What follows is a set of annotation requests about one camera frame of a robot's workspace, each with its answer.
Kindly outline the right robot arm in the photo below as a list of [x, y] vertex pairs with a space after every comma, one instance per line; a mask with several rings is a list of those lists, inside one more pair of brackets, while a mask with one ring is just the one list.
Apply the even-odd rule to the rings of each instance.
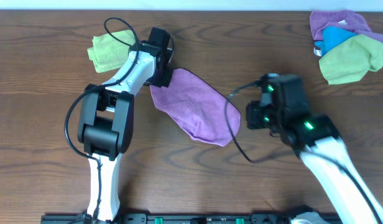
[[313, 114], [296, 74], [268, 73], [252, 82], [261, 98], [246, 107], [249, 129], [280, 136], [317, 178], [343, 223], [383, 223], [383, 207], [354, 167], [331, 119]]

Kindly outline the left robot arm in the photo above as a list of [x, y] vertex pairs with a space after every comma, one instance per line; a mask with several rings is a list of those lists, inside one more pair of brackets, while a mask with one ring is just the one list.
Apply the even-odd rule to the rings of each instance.
[[167, 41], [134, 44], [112, 78], [85, 89], [77, 138], [90, 163], [91, 199], [83, 223], [117, 220], [119, 168], [133, 135], [135, 96], [144, 85], [169, 86], [172, 54]]

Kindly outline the pink microfiber cloth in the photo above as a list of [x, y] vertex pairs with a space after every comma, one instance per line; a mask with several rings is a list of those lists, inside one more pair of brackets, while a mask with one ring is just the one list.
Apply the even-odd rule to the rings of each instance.
[[155, 107], [167, 113], [192, 140], [225, 147], [239, 131], [241, 114], [194, 73], [175, 69], [168, 87], [150, 86]]

